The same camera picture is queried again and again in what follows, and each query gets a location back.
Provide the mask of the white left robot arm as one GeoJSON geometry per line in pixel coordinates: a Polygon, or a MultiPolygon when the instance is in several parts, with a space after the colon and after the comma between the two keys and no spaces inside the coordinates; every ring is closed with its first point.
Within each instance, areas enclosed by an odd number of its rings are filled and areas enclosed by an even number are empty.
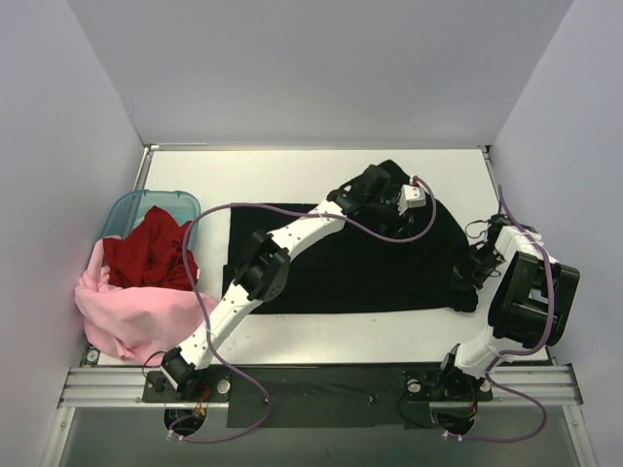
{"type": "Polygon", "coordinates": [[[402,243],[385,227],[406,224],[409,211],[425,205],[426,190],[418,181],[394,180],[386,169],[372,164],[310,212],[293,213],[290,224],[253,233],[218,305],[212,311],[200,305],[203,323],[164,354],[165,389],[179,401],[194,398],[201,386],[200,371],[210,365],[216,349],[251,311],[284,291],[291,264],[304,251],[346,224],[382,241],[402,243]]]}

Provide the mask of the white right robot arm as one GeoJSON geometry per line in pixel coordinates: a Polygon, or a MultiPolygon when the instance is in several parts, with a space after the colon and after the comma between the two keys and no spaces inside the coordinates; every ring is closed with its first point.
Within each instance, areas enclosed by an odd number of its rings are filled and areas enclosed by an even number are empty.
{"type": "Polygon", "coordinates": [[[505,264],[506,270],[486,327],[455,345],[434,375],[436,390],[446,398],[457,398],[501,363],[558,343],[580,280],[578,269],[545,250],[539,233],[528,226],[517,228],[503,215],[490,220],[486,239],[472,248],[471,258],[471,279],[478,286],[498,266],[505,264]]]}

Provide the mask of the black t shirt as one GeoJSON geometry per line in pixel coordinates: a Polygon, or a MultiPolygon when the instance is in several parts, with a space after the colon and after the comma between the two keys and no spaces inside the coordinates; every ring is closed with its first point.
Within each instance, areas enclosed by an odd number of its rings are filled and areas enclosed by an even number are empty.
{"type": "Polygon", "coordinates": [[[296,258],[284,291],[255,314],[475,311],[476,288],[454,276],[456,264],[468,256],[469,243],[440,200],[411,210],[403,228],[375,230],[390,238],[422,237],[393,244],[346,225],[296,258]]]}

